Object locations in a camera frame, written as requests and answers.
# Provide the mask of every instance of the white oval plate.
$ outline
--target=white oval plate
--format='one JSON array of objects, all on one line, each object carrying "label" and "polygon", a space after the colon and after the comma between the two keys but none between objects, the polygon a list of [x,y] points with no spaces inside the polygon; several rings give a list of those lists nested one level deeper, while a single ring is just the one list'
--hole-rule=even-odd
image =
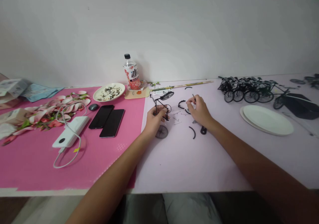
[{"label": "white oval plate", "polygon": [[[116,87],[120,87],[121,88],[121,92],[118,96],[114,97],[113,99],[111,100],[108,100],[108,101],[99,101],[97,99],[98,95],[101,94],[101,92],[107,87],[107,86],[116,86]],[[113,100],[116,100],[117,98],[119,98],[125,91],[125,86],[121,83],[111,83],[111,84],[107,84],[105,86],[102,86],[101,88],[99,88],[97,91],[94,92],[93,94],[93,99],[97,102],[109,102],[109,101],[113,101]]]},{"label": "white oval plate", "polygon": [[245,116],[256,126],[278,135],[288,135],[293,132],[293,126],[284,116],[267,108],[248,105],[244,109]]},{"label": "white oval plate", "polygon": [[240,108],[240,115],[242,116],[242,118],[248,123],[250,124],[252,127],[256,128],[256,129],[259,129],[260,131],[263,131],[265,133],[269,133],[269,134],[272,134],[272,135],[277,135],[277,136],[285,136],[285,135],[280,135],[280,134],[275,134],[275,133],[271,133],[263,128],[260,128],[258,126],[256,126],[254,123],[250,122],[249,119],[245,116],[244,114],[244,107],[241,107]]}]

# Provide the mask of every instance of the smartphone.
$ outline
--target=smartphone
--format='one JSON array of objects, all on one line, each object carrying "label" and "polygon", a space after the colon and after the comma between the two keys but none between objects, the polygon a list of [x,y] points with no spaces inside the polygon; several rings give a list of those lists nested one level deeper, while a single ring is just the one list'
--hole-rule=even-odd
[{"label": "smartphone", "polygon": [[89,129],[103,128],[113,109],[114,105],[101,106],[94,119],[90,123]]},{"label": "smartphone", "polygon": [[123,115],[124,110],[113,110],[102,129],[100,138],[115,137],[120,127]]}]

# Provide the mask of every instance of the computer mouse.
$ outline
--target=computer mouse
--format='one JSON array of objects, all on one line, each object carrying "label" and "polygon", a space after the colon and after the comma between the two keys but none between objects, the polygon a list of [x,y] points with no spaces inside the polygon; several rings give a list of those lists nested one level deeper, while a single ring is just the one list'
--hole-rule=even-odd
[{"label": "computer mouse", "polygon": [[89,106],[89,110],[94,111],[97,110],[100,106],[98,104],[91,104]]}]

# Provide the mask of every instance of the snack in bowl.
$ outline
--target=snack in bowl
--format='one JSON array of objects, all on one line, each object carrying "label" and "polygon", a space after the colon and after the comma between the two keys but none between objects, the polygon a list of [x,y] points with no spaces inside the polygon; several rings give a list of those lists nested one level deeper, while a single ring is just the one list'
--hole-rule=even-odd
[{"label": "snack in bowl", "polygon": [[115,97],[119,96],[122,93],[122,89],[115,84],[106,86],[101,90],[99,94],[97,94],[98,101],[108,101],[112,100]]}]

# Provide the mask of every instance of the bottle label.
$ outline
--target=bottle label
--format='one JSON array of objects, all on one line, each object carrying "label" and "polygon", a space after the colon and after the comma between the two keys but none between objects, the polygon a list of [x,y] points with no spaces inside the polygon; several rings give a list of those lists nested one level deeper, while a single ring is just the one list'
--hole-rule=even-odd
[{"label": "bottle label", "polygon": [[138,90],[141,86],[139,71],[137,69],[137,65],[131,65],[130,67],[124,68],[129,86],[132,90]]}]

